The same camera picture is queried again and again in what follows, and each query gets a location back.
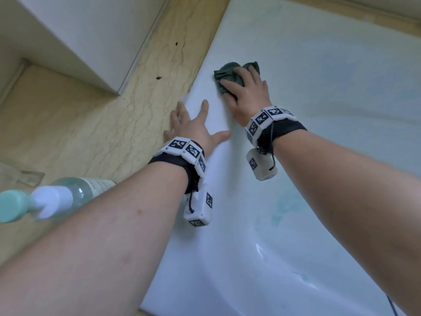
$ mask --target wrist strap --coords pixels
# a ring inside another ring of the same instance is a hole
[[[259,152],[261,154],[273,153],[273,141],[281,136],[291,133],[296,130],[307,129],[298,121],[289,119],[274,121],[271,126],[264,129],[257,140]]]
[[[194,169],[194,165],[187,162],[181,156],[162,153],[158,156],[153,157],[148,164],[155,162],[166,162],[181,166],[183,169],[185,169],[187,176],[189,177],[189,183],[187,185],[185,194],[190,194],[191,192],[197,192],[199,190],[200,177]]]

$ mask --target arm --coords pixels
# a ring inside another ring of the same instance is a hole
[[[208,103],[190,120],[179,104],[171,132],[205,155],[228,139],[209,135]],[[186,171],[152,163],[98,196],[0,271],[0,315],[134,315],[166,248],[187,188]]]
[[[237,70],[223,81],[242,125],[270,106],[265,81]],[[304,130],[274,140],[274,154],[324,226],[408,315],[421,310],[421,180]]]

